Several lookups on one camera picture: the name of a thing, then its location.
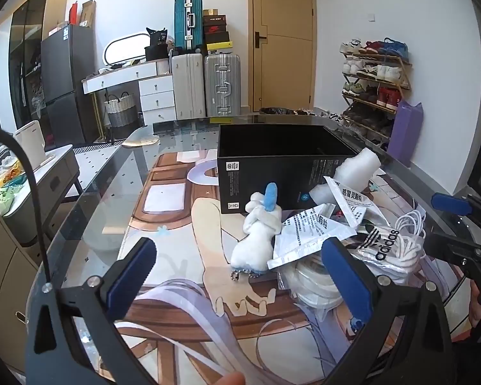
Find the wooden door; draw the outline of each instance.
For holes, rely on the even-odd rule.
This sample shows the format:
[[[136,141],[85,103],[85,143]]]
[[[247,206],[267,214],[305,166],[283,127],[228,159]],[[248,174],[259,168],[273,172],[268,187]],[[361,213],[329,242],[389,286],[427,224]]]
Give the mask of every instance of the wooden door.
[[[250,47],[254,111],[261,107],[296,110],[312,105],[316,66],[314,6],[315,0],[253,0]]]

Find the door frame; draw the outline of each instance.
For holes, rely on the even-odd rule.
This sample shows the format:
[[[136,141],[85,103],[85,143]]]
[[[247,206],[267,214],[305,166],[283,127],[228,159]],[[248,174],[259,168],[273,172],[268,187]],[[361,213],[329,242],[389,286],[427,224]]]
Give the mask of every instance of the door frame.
[[[254,15],[253,15],[254,0],[248,0],[248,104],[251,112],[254,112],[254,47],[255,47],[255,33],[254,33]],[[312,0],[312,74],[310,85],[310,105],[313,109],[314,96],[316,92],[316,61],[317,61],[317,0]]]

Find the gray refrigerator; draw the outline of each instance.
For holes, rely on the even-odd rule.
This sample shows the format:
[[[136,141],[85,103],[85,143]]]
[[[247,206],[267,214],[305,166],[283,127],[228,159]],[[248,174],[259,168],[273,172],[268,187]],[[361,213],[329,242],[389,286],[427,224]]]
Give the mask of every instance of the gray refrigerator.
[[[96,72],[91,28],[68,25],[41,42],[41,78],[55,146],[84,146],[98,138],[82,80]]]

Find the white plush toy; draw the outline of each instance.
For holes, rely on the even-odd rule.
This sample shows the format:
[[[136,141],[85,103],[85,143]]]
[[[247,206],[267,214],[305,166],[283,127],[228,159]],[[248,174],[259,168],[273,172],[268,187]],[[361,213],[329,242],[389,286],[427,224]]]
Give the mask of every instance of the white plush toy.
[[[282,209],[276,204],[276,198],[276,184],[270,183],[265,195],[255,192],[246,204],[249,214],[242,231],[247,236],[233,249],[232,279],[238,279],[240,272],[258,276],[269,270],[267,261],[273,258],[271,240],[282,231]]]

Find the glass table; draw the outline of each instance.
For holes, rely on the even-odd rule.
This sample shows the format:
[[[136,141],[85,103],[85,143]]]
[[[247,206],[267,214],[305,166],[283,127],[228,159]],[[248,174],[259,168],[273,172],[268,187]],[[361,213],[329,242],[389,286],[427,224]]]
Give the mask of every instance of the glass table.
[[[471,238],[460,218],[430,208],[434,192],[411,170],[327,118],[254,114],[183,120],[137,129],[96,170],[51,243],[52,284],[73,287],[102,276],[139,238],[149,237],[157,245],[157,263],[116,327],[158,383],[209,384],[225,370],[244,372],[248,383],[321,383],[356,336],[349,310],[342,304],[324,314],[296,304],[272,275],[232,281],[228,259],[244,236],[243,217],[219,212],[214,169],[205,167],[206,183],[190,177],[197,165],[215,159],[219,126],[231,123],[324,125],[356,150],[369,146],[382,169],[367,193],[390,223],[421,205],[427,231]],[[298,142],[291,134],[289,141]],[[163,186],[163,197],[150,194],[154,184]],[[189,188],[190,200],[179,204],[181,186]],[[446,297],[460,273],[443,262],[433,265]],[[423,274],[416,275],[417,282],[424,281]],[[38,306],[44,283],[40,270],[28,311]],[[467,314],[469,296],[465,283],[446,308],[451,325]],[[94,368],[107,376],[85,323],[78,318],[75,323]],[[394,340],[389,335],[388,346]]]

